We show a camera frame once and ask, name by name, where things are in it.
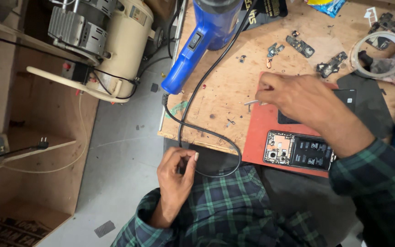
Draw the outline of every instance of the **heat gun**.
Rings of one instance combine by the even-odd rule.
[[[196,28],[161,87],[178,94],[206,50],[222,49],[233,37],[242,0],[194,0]]]

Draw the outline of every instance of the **hand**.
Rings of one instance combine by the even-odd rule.
[[[275,105],[285,116],[316,130],[338,157],[353,155],[374,136],[321,81],[310,75],[264,73],[255,99]]]
[[[255,98],[273,104],[287,117],[318,130],[333,113],[352,115],[332,90],[310,75],[264,73]]]
[[[178,147],[171,147],[164,154],[156,172],[161,198],[149,225],[155,228],[170,227],[190,194],[198,157],[196,151]],[[184,175],[181,175],[177,170],[178,167],[183,168],[184,160],[187,161],[187,167]]]

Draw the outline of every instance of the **man's right hand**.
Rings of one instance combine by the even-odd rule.
[[[264,73],[255,99],[316,130],[343,158],[366,148],[374,136],[334,93],[310,75]]]

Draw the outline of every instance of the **opened smartphone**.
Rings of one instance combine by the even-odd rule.
[[[328,171],[336,159],[332,148],[317,136],[269,131],[263,162]]]

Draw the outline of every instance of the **clear tape roll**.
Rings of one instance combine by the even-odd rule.
[[[390,71],[388,71],[386,73],[376,74],[376,73],[371,73],[371,72],[366,71],[360,64],[359,58],[358,58],[358,53],[360,51],[360,48],[363,44],[365,44],[366,40],[371,39],[373,37],[384,37],[384,38],[391,40],[393,43],[395,43],[395,33],[387,32],[387,31],[374,32],[374,33],[369,34],[365,38],[361,39],[354,46],[352,55],[351,55],[352,66],[356,68],[356,71],[355,71],[356,74],[358,74],[359,76],[365,77],[365,78],[383,78],[383,77],[395,74],[395,65],[394,65],[394,67],[392,67],[392,69]]]

